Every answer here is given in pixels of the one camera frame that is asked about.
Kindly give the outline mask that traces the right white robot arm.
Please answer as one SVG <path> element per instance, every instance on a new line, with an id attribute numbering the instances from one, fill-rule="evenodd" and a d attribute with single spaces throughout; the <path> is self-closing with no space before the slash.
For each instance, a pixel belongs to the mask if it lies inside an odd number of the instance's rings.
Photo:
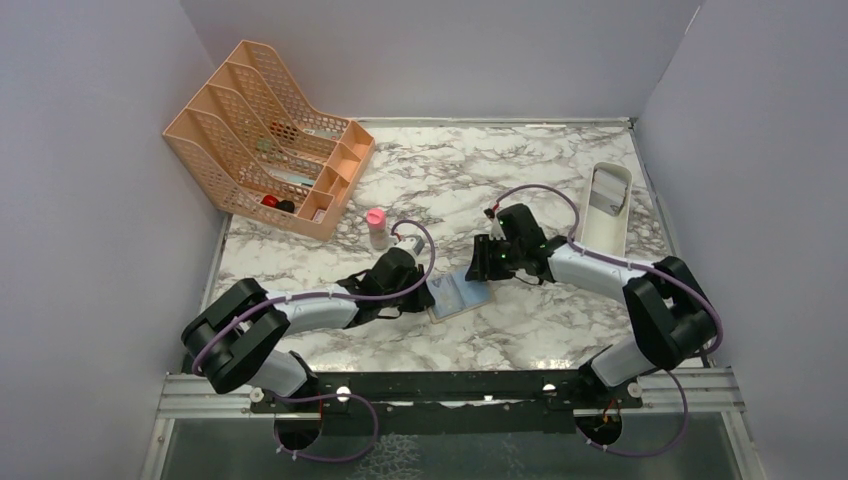
<path id="1" fill-rule="evenodd" d="M 570 284 L 625 306 L 631 336 L 579 369 L 577 393 L 585 404 L 600 407 L 620 385 L 673 370 L 719 340 L 716 313 L 681 259 L 634 262 L 590 251 L 568 236 L 548 238 L 524 204 L 488 208 L 484 214 L 491 230 L 475 236 L 466 280 L 502 281 L 524 272 L 539 284 Z"/>

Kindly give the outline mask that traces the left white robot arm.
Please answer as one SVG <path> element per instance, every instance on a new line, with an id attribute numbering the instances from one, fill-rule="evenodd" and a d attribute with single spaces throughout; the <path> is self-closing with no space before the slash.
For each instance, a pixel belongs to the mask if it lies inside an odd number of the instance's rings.
<path id="1" fill-rule="evenodd" d="M 216 393 L 249 385 L 298 411 L 313 401 L 317 378 L 300 354 L 278 350 L 285 335 L 355 328 L 383 318 L 386 309 L 420 313 L 434 304 L 424 266 L 392 247 L 372 268 L 323 289 L 271 298 L 256 279 L 244 278 L 192 320 L 180 340 L 193 373 Z"/>

